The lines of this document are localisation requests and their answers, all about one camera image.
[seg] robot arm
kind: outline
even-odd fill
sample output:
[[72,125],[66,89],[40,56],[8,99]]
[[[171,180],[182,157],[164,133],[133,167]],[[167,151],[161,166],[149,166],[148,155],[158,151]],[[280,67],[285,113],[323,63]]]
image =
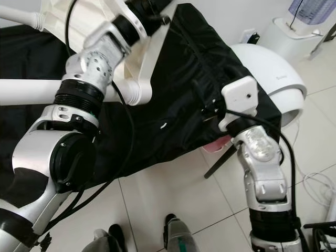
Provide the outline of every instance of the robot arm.
[[[132,0],[128,7],[147,34],[153,34],[167,21],[159,13],[169,3]],[[119,15],[103,23],[86,39],[83,51],[68,59],[54,104],[14,150],[14,180],[0,197],[1,252],[29,251],[69,194],[91,179],[93,139],[106,88],[139,39],[137,29]]]
[[255,252],[302,252],[296,232],[297,218],[292,212],[285,176],[280,168],[279,144],[262,126],[230,111],[256,115],[257,82],[248,76],[222,89],[228,114],[219,128],[234,137],[238,159],[243,166],[244,185],[250,212],[252,249]]

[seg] black fabric cover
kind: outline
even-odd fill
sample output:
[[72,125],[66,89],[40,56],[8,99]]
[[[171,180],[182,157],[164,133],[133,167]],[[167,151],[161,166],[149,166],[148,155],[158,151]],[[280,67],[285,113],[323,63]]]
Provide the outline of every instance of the black fabric cover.
[[[57,38],[25,26],[1,29],[0,33],[0,78],[62,77],[67,56]],[[191,4],[179,5],[152,75],[152,99],[130,107],[136,141],[120,176],[175,159],[223,136],[218,129],[225,112],[221,89],[246,75],[249,71],[202,14]],[[43,108],[0,107],[0,191],[10,183],[16,143]],[[258,116],[280,127],[281,113],[261,87]],[[130,126],[121,104],[105,103],[99,119],[102,133],[96,139],[94,184],[114,175],[130,143]]]

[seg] electrical outlet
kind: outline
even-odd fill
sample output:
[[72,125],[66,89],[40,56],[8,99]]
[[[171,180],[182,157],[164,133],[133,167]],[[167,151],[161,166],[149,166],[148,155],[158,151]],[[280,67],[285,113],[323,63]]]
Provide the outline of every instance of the electrical outlet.
[[257,30],[255,30],[254,28],[243,31],[243,34],[240,38],[240,43],[247,43],[250,37],[256,32]]

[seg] black metal leg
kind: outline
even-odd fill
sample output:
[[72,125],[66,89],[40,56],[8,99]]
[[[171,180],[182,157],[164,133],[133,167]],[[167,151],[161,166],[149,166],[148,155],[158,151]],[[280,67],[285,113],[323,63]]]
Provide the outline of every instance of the black metal leg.
[[214,174],[222,164],[224,164],[233,154],[237,151],[236,147],[232,145],[221,157],[218,161],[210,168],[207,173],[205,173],[204,177],[208,179],[212,174]]

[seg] person's foot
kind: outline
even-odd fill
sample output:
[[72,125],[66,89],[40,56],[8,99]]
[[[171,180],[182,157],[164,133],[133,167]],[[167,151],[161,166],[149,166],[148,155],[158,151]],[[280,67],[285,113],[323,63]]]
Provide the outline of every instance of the person's foot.
[[121,227],[118,224],[113,224],[112,226],[110,226],[109,235],[113,236],[117,240],[122,252],[127,252],[125,246],[125,237]]
[[164,228],[163,228],[163,244],[164,248],[167,250],[168,247],[168,223],[176,218],[175,214],[168,214],[164,220]]

